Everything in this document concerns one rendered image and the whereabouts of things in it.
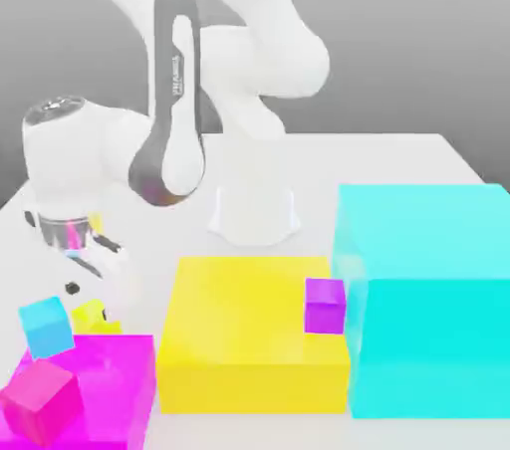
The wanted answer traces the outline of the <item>small blue cube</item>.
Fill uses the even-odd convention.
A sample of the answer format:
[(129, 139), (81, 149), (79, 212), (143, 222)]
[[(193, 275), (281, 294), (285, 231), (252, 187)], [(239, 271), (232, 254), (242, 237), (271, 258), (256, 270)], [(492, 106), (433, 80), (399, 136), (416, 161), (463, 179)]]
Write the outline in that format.
[(33, 359), (75, 347), (70, 320), (59, 297), (20, 307), (18, 314)]

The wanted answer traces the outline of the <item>large cyan box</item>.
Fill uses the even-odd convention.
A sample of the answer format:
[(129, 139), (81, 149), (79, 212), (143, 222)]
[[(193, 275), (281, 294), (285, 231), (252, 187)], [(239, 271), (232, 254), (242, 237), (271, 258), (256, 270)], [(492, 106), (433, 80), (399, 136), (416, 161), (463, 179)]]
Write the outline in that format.
[(510, 192), (498, 184), (343, 184), (359, 419), (510, 419)]

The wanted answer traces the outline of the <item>small pink cube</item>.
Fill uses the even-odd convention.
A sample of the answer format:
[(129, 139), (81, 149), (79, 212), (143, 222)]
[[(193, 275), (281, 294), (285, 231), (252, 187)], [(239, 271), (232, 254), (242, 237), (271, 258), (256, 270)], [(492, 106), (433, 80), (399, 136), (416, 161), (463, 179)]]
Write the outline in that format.
[(78, 377), (50, 361), (37, 359), (0, 391), (10, 429), (44, 448), (84, 411)]

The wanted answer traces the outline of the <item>large magenta box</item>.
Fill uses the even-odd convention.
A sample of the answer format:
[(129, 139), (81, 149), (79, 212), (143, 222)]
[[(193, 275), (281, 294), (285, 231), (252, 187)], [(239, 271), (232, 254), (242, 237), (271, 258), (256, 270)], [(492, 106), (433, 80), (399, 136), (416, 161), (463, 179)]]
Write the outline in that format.
[(84, 413), (44, 448), (11, 430), (0, 408), (0, 450), (143, 450), (154, 400), (151, 335), (77, 335), (47, 359), (73, 373)]

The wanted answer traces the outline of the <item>small yellow cube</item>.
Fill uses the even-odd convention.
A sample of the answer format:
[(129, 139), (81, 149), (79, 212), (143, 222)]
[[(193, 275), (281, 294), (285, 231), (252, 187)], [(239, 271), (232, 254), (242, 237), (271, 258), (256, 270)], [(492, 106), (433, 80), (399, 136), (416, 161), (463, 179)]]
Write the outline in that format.
[(105, 319), (105, 307), (100, 300), (90, 300), (71, 312), (73, 332), (75, 335), (120, 335), (120, 322)]

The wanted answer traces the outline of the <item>large yellow box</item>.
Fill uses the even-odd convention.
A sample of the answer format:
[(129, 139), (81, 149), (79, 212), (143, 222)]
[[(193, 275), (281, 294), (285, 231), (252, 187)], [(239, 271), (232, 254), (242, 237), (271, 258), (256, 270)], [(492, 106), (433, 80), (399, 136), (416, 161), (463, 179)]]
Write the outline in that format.
[(179, 260), (156, 360), (165, 414), (339, 414), (350, 357), (342, 335), (304, 330), (305, 280), (326, 257)]

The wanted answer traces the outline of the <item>small purple cube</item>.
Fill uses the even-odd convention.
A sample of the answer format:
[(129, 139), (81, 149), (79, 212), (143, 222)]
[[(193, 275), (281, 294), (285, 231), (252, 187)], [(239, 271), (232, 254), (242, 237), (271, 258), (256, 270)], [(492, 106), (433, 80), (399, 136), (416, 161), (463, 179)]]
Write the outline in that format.
[(346, 315), (344, 282), (307, 278), (304, 297), (304, 331), (309, 334), (342, 335)]

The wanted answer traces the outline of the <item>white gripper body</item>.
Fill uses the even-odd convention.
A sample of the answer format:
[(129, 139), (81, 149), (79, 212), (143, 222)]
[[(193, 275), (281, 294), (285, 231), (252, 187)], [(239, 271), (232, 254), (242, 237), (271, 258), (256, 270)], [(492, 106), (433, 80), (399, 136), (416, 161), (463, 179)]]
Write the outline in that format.
[(101, 245), (81, 251), (68, 251), (66, 258), (76, 267), (75, 277), (67, 284), (76, 284), (70, 293), (72, 307), (90, 300), (100, 300), (107, 319), (127, 319), (137, 305), (137, 273), (128, 252), (119, 247), (114, 252)]

